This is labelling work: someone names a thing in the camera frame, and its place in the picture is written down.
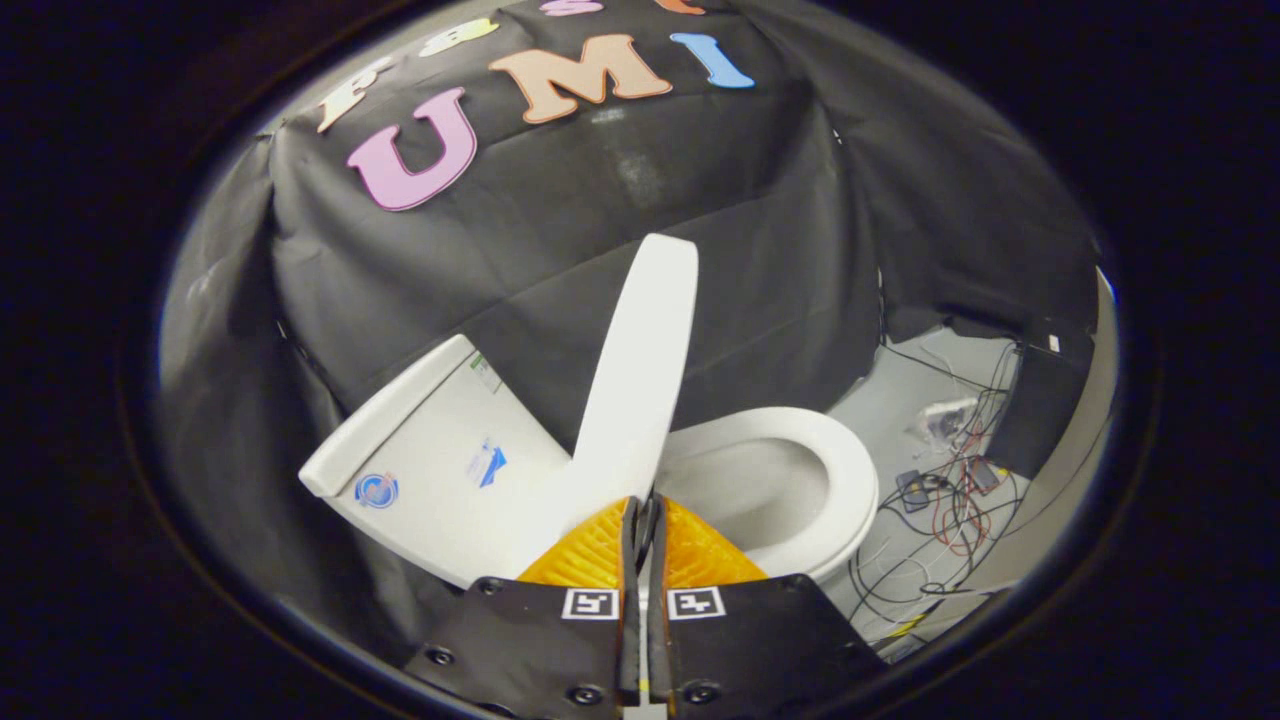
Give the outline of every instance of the label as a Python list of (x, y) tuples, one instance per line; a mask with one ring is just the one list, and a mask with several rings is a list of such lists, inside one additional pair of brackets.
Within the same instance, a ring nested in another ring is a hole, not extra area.
[(563, 620), (617, 620), (618, 591), (570, 588), (564, 593)]
[(387, 475), (365, 475), (356, 483), (356, 502), (374, 510), (390, 507), (399, 497), (399, 483)]
[(475, 372), (484, 387), (489, 388), (489, 392), (498, 392), (502, 387), (502, 378), (498, 373), (489, 366), (489, 361), (484, 359), (484, 355), (476, 355), (476, 359), (471, 361), (471, 369)]
[(472, 455), (471, 462), (467, 464), (467, 479), (477, 487), (486, 488), (493, 484), (498, 470), (506, 464), (507, 456), (502, 448), (485, 438), (480, 451)]
[(700, 620), (722, 618), (724, 601), (719, 588), (689, 588), (667, 591), (667, 618), (671, 620)]

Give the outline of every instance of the toilet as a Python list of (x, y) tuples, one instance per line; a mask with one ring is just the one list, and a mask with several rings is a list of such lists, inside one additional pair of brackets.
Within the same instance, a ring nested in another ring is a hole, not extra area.
[(719, 530), (769, 577), (838, 574), (870, 530), (879, 483), (840, 421), (759, 407), (667, 436), (654, 489)]
[[(590, 511), (646, 495), (575, 477), (570, 455), (461, 334), (357, 415), (300, 478), (374, 539), (458, 587), (518, 577)], [(858, 437), (796, 407), (746, 410), (668, 434), (653, 482), (768, 575), (819, 582), (867, 536), (878, 493)], [(566, 498), (581, 509), (566, 514)]]
[(476, 347), (453, 336), (361, 405), (298, 478), (351, 524), (458, 587), (517, 578), (603, 507), (657, 489), (769, 575), (823, 580), (865, 537), (877, 482), (844, 425), (795, 407), (669, 432), (698, 251), (640, 243), (571, 457)]

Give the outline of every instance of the orange letter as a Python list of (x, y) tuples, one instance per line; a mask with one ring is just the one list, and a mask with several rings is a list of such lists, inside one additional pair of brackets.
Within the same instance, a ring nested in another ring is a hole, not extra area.
[(558, 85), (591, 102), (604, 102), (605, 79), (613, 78), (616, 97), (649, 97), (671, 92), (671, 83), (653, 74), (631, 47), (630, 35), (599, 35), (582, 45), (580, 61), (545, 50), (525, 50), (489, 64), (490, 70), (506, 70), (529, 101), (526, 123), (539, 124), (577, 110), (577, 101), (562, 97)]
[(690, 8), (685, 4), (685, 0), (655, 0), (666, 10), (672, 13), (680, 13), (682, 15), (705, 15), (707, 10), (701, 8)]

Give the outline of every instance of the floor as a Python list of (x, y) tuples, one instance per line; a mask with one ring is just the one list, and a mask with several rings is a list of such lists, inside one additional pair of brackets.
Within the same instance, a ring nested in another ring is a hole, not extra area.
[[(1057, 450), (1034, 482), (1009, 475), (988, 495), (968, 493), (951, 515), (977, 518), (964, 530), (947, 529), (956, 525), (948, 523), (947, 491), (932, 493), (931, 505), (910, 514), (901, 500), (888, 502), (878, 512), (849, 571), (823, 583), (867, 642), (895, 634), (905, 637), (909, 632), (923, 639), (941, 633), (977, 609), (984, 593), (1016, 584), (1070, 521), (1105, 448), (1100, 438), (1106, 437), (1110, 427), (1116, 383), (1114, 299), (1101, 273), (1098, 305), (1094, 357), (1080, 402)], [(977, 397), (980, 392), (974, 384), (954, 380), (922, 363), (950, 366), (950, 372), (974, 383), (1007, 388), (1014, 378), (1009, 366), (1016, 363), (1016, 357), (1006, 355), (1007, 348), (1007, 341), (963, 338), (950, 329), (891, 346), (892, 351), (879, 348), (872, 373), (829, 414), (852, 429), (870, 452), (882, 502), (893, 497), (899, 474), (929, 470), (952, 457), (950, 448), (938, 452), (909, 429), (920, 409), (957, 397)], [(997, 414), (1002, 405), (1002, 396), (986, 396), (991, 402), (979, 405), (983, 420)], [(986, 438), (977, 439), (968, 452), (980, 452), (986, 445)], [(952, 469), (950, 477), (959, 482), (959, 469)], [(941, 505), (940, 495), (946, 496)], [(934, 534), (936, 528), (942, 532)], [(1016, 533), (1016, 539), (1005, 539), (1011, 533)], [(942, 605), (928, 618), (913, 624), (938, 601)], [(887, 646), (882, 656), (893, 657), (901, 651)]]

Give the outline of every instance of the black cloth backdrop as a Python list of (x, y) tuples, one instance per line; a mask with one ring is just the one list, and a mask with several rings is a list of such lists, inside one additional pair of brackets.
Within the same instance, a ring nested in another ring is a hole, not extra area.
[[(439, 55), (387, 49), (394, 65), (324, 135), (312, 108), (252, 138), (164, 300), (157, 428), (192, 519), (269, 594), (392, 662), (456, 591), (346, 527), (297, 469), (454, 333), (571, 450), (646, 233), (700, 256), (676, 428), (828, 409), (870, 369), (882, 322), (897, 341), (948, 320), (977, 336), (1096, 322), (1080, 209), (1007, 122), (892, 42), (796, 1), (708, 0), (703, 17), (539, 4), (494, 12), (498, 31)], [(531, 126), (511, 77), (486, 68), (530, 47), (577, 59), (616, 32), (672, 92)], [(714, 36), (755, 87), (709, 85), (675, 32)], [(378, 208), (347, 156), (399, 124), (407, 167), (430, 165), (439, 140), (412, 110), (458, 86), (474, 163), (424, 205)]]

